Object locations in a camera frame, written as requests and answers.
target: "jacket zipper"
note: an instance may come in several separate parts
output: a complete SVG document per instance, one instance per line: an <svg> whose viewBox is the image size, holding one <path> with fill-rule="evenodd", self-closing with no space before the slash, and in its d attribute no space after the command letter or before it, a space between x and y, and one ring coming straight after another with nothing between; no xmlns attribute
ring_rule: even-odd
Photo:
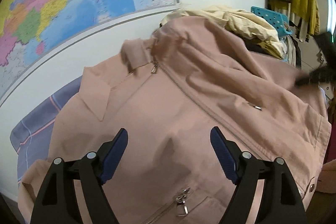
<svg viewBox="0 0 336 224"><path fill-rule="evenodd" d="M165 209L160 211L157 215L152 217L149 221L147 221L145 224L154 224L157 222L161 217L163 217L168 211L170 211L174 206L183 206L184 213L182 215L177 216L186 216L188 215L188 208L186 206L186 199L188 198L189 194L191 192L190 188L185 188L182 190L177 197L174 198L174 201Z"/></svg>
<svg viewBox="0 0 336 224"><path fill-rule="evenodd" d="M235 137L243 146L245 146L250 152L252 152L254 154L254 156L260 160L264 160L263 157L257 152L255 151L249 144L247 144L242 138L240 138L236 133L234 133L230 128L228 128L223 122L221 122L220 120L218 120L214 115L212 115L211 113L209 113L207 110L205 110L198 102L196 102L193 98L191 98L184 90L183 88L170 76L170 74L165 70L165 68L163 68L156 60L154 60L153 62L154 67L152 69L152 74L156 74L158 71L158 68L160 68L166 75L167 77L174 83L174 85L176 85L179 90L189 99L191 100L195 105L197 105L197 107L202 110L205 114L207 114L210 118L212 118L215 122L217 122L218 124L220 124L227 132L229 132L233 137ZM301 196L301 198L304 198L304 194L303 192L297 188L299 191L299 194Z"/></svg>

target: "blue rubber pad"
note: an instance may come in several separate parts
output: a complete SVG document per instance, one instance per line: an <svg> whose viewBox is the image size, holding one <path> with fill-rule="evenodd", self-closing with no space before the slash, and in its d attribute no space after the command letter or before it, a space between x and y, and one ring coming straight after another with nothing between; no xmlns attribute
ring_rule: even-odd
<svg viewBox="0 0 336 224"><path fill-rule="evenodd" d="M113 139L113 146L107 151L106 156L102 160L102 174L100 180L102 184L105 184L110 180L118 164L123 156L126 146L128 144L128 133L125 129L121 130Z"/></svg>
<svg viewBox="0 0 336 224"><path fill-rule="evenodd" d="M213 128L210 132L210 142L223 168L225 176L231 180L233 184L237 185L239 180L239 176L236 172L237 164L221 136L223 136L222 133L216 128Z"/></svg>

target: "silver rivet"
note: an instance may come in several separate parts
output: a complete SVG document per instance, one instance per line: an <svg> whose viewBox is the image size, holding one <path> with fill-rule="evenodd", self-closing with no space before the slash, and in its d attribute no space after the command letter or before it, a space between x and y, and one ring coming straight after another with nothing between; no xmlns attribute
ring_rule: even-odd
<svg viewBox="0 0 336 224"><path fill-rule="evenodd" d="M277 158L277 163L279 163L280 165L283 165L285 161L283 160L283 158Z"/></svg>
<svg viewBox="0 0 336 224"><path fill-rule="evenodd" d="M245 152L243 152L243 157L244 157L245 159L250 159L250 158L252 158L252 155L251 155L250 152L245 151Z"/></svg>
<svg viewBox="0 0 336 224"><path fill-rule="evenodd" d="M62 162L61 158L54 159L54 164L60 164Z"/></svg>
<svg viewBox="0 0 336 224"><path fill-rule="evenodd" d="M88 159L94 159L94 158L96 157L96 153L95 153L95 152L90 152L90 153L88 153L88 154L86 155L86 157L87 157Z"/></svg>

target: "teal basket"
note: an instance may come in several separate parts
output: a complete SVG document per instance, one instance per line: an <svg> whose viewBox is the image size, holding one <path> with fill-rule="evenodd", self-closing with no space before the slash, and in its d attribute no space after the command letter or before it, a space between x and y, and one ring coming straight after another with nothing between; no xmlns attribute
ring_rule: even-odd
<svg viewBox="0 0 336 224"><path fill-rule="evenodd" d="M293 34L292 31L287 31L285 29L284 23L286 22L288 24L288 17L286 15L254 6L251 7L251 12L259 17L262 17L271 24L278 31L279 37L285 37L288 34Z"/></svg>

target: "metal zipper teeth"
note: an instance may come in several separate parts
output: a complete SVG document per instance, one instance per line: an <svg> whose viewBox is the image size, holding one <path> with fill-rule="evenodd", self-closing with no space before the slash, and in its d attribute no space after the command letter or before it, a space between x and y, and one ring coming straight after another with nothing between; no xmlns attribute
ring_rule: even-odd
<svg viewBox="0 0 336 224"><path fill-rule="evenodd" d="M167 208L165 208L160 213L158 213L156 216L154 216L151 220L149 220L148 222L146 222L146 224L153 224L153 223L157 222L161 217L163 217L163 215L167 211L169 211L170 209L172 209L174 205L175 205L175 202L173 202L172 204L170 204Z"/></svg>
<svg viewBox="0 0 336 224"><path fill-rule="evenodd" d="M179 88L179 90L188 97L189 100L191 100L195 105L197 105L205 114L207 114L209 117L211 117L215 122L220 124L227 132L229 132L233 137L235 137L242 145L244 145L250 152L254 154L254 156L260 160L263 160L263 157L256 152L250 145L248 145L246 142L244 142L236 133L234 133L230 128L228 128L224 123L222 123L220 120L218 120L216 117L214 117L211 113L206 111L199 103L197 103L193 98L191 98L182 88L181 86L169 75L169 73L159 64L155 62L155 66L159 67L166 75L167 77ZM303 192L297 187L299 194L301 198L304 197Z"/></svg>

